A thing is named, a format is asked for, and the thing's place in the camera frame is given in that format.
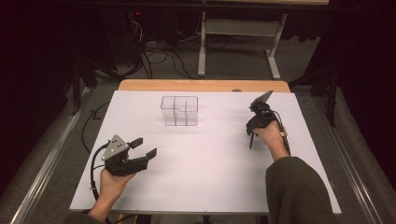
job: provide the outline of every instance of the dark green sleeve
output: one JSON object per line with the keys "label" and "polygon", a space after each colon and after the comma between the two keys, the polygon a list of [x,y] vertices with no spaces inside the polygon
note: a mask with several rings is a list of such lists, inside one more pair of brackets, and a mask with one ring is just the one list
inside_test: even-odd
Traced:
{"label": "dark green sleeve", "polygon": [[297,157],[275,161],[266,172],[267,201],[274,224],[337,223],[318,173]]}
{"label": "dark green sleeve", "polygon": [[64,224],[103,224],[93,217],[90,217],[84,213],[71,212],[64,219]]}

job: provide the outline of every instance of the person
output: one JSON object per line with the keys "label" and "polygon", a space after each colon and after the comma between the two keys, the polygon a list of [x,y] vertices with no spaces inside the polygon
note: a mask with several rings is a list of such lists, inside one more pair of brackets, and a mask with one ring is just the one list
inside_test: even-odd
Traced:
{"label": "person", "polygon": [[[268,146],[274,160],[273,164],[267,168],[265,177],[271,223],[337,223],[323,181],[308,164],[289,155],[283,144],[277,123],[272,121],[266,128],[257,128],[253,131]],[[64,224],[103,223],[111,206],[120,197],[126,184],[133,176],[112,176],[106,169],[102,170],[100,194],[93,208],[88,215],[76,212],[69,214]],[[161,220],[170,221],[162,217],[154,217],[154,219],[158,223],[161,223]],[[188,219],[196,220],[194,217],[188,217]],[[232,223],[242,223],[240,216],[227,216],[223,220],[215,217],[209,219],[209,221],[211,220],[217,223],[229,220]]]}
{"label": "person", "polygon": [[92,209],[85,213],[72,212],[64,219],[64,224],[96,224],[104,223],[106,217],[124,191],[126,184],[135,174],[114,176],[106,168],[100,174],[100,192]]}

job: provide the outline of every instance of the black curtain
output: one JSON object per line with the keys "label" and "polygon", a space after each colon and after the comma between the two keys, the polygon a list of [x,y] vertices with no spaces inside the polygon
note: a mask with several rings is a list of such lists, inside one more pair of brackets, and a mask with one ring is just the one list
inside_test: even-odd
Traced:
{"label": "black curtain", "polygon": [[326,91],[336,76],[363,137],[395,188],[396,4],[393,0],[337,4],[350,10],[332,13],[304,76],[296,83]]}
{"label": "black curtain", "polygon": [[3,194],[38,139],[64,108],[71,66],[51,2],[3,2],[0,39]]}

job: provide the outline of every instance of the table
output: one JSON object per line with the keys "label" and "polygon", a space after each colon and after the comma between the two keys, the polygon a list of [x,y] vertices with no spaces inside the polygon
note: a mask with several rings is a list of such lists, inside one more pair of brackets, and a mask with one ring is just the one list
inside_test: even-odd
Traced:
{"label": "table", "polygon": [[[210,2],[237,2],[237,3],[259,3],[259,4],[288,4],[288,5],[317,5],[324,6],[329,4],[329,0],[212,0]],[[280,79],[280,74],[276,66],[275,52],[282,35],[288,14],[283,13],[279,21],[241,21],[241,20],[220,20],[207,19],[206,12],[202,12],[201,24],[201,47],[198,60],[198,76],[205,76],[206,34],[215,35],[252,35],[267,36],[273,38],[270,49],[266,49],[266,57],[270,65],[273,79]]]}
{"label": "table", "polygon": [[[132,153],[130,150],[130,158],[140,157],[154,147],[158,148],[158,155],[149,162],[146,171],[128,184],[113,212],[267,214],[264,178],[272,158],[258,139],[253,142],[252,149],[248,149],[250,138],[244,126],[252,117],[248,110],[250,100],[273,89],[275,93],[268,103],[278,109],[282,120],[288,123],[291,153],[317,170],[329,191],[334,213],[341,213],[295,96],[285,87],[287,83],[283,81],[122,81],[107,110],[92,154],[112,134],[118,134],[144,138],[142,146]],[[235,88],[242,92],[231,92]],[[163,125],[160,103],[161,97],[167,94],[199,97],[198,126]],[[216,123],[223,119],[227,122]],[[71,210],[89,209],[94,203],[89,179],[91,159],[92,155],[78,184]]]}

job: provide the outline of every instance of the wrist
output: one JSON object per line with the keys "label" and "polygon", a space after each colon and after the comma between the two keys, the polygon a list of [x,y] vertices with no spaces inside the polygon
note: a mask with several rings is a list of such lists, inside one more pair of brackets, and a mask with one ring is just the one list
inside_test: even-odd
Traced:
{"label": "wrist", "polygon": [[278,141],[272,142],[271,144],[267,145],[270,149],[271,155],[274,161],[279,160],[283,157],[289,157],[289,152],[286,150],[283,140],[280,139]]}
{"label": "wrist", "polygon": [[103,197],[98,198],[93,208],[88,213],[88,216],[95,218],[98,221],[104,222],[115,201]]}

